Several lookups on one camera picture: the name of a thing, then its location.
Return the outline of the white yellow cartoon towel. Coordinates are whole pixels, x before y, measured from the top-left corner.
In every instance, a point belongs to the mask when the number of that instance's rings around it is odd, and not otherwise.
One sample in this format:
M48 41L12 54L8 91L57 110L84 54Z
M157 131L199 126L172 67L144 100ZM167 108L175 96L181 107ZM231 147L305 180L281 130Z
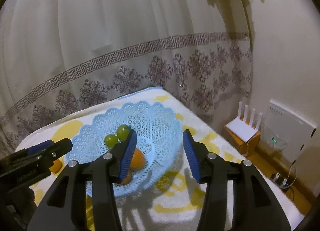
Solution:
M48 139L59 141L73 138L83 125L93 122L96 115L126 103L145 101L172 109L182 129L191 131L194 139L225 160L239 163L240 155L224 138L191 112L175 97L159 87L151 87L78 111L31 133L18 145L31 147ZM205 185L192 177L185 152L180 150L174 163L151 187L129 196L117 198L118 212L125 230L195 230L205 196Z

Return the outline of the white wall panel box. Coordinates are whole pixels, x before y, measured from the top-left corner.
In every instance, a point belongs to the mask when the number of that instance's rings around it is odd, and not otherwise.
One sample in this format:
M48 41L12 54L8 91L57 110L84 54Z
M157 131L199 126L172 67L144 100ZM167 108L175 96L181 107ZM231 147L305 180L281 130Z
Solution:
M310 143L316 129L316 124L272 99L261 126L261 140L268 154L289 167Z

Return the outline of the large orange tomato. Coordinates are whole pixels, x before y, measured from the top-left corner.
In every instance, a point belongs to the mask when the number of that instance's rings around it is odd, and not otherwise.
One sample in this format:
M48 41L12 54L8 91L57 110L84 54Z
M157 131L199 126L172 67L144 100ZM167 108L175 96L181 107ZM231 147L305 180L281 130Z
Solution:
M63 167L63 163L57 159L53 162L53 165L49 168L53 174L57 174Z

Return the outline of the large green tomato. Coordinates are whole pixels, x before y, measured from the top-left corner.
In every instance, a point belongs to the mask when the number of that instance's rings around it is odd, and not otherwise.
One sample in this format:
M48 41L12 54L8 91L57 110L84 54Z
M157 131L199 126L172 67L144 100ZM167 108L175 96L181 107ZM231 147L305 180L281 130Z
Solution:
M120 141L125 141L130 133L131 129L128 125L120 125L117 128L116 134Z

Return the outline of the black power strip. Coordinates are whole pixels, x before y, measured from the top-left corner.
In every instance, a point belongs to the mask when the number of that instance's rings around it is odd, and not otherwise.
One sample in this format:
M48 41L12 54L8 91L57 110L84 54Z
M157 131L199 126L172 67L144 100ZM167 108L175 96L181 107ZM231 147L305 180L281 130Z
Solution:
M283 177L279 172L272 174L270 180L280 189L288 189L292 184L289 184L288 179Z

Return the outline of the white wifi router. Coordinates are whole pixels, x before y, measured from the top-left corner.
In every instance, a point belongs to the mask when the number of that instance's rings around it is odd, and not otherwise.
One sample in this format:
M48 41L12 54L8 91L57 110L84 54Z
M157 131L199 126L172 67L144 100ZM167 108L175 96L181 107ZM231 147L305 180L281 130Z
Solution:
M247 124L248 111L248 105L245 105L244 112L242 112L242 101L240 101L237 117L226 124L226 128L237 135L243 142L248 142L258 132L263 117L263 113L259 113L257 115L257 123L253 126L256 114L255 108L253 108L250 113L249 123Z

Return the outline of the orange wooden stool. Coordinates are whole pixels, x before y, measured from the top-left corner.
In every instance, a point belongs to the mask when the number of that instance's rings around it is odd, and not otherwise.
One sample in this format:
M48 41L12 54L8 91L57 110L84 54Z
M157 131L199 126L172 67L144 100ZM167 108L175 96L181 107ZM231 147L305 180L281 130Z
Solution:
M226 126L223 130L223 137L234 147L236 150L245 157L251 156L260 142L261 132L258 131L249 141L244 142L234 132L229 130Z

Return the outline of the small green tomato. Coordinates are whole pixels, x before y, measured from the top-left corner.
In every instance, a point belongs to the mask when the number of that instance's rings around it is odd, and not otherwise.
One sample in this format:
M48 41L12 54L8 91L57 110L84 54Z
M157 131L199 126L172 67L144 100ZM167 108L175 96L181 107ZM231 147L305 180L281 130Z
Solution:
M109 148L114 147L118 143L119 143L119 140L116 135L109 134L109 135L106 135L104 138L104 144Z

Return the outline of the patterned beige curtain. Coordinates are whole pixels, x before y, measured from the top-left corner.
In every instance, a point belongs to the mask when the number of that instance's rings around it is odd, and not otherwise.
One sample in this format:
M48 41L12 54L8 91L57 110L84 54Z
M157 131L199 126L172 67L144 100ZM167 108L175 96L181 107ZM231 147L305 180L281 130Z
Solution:
M1 156L67 115L160 86L217 132L249 100L245 0L5 0Z

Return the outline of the large orange mandarin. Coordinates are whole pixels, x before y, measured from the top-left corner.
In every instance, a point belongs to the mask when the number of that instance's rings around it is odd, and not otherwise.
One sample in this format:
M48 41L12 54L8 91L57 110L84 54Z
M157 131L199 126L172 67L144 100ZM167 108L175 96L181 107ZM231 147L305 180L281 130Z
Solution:
M130 183L132 180L132 174L131 171L128 172L128 175L123 179L121 183L116 183L116 185L126 185Z

